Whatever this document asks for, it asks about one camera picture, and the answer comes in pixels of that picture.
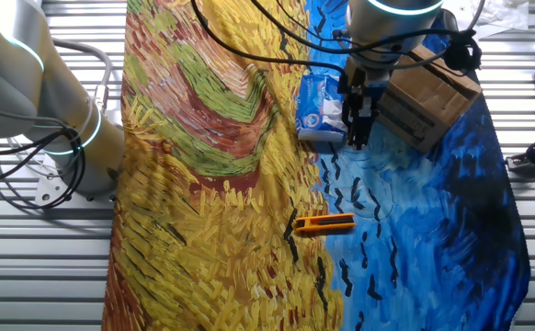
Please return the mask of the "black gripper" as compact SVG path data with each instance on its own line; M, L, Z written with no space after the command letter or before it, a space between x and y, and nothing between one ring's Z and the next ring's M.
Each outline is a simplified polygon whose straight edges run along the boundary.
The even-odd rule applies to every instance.
M344 98L342 120L347 126L347 144L354 150L360 150L359 118L364 121L363 144L367 145L373 123L379 116L377 103L388 85L390 72L362 67L353 58L346 60L344 71L338 88Z

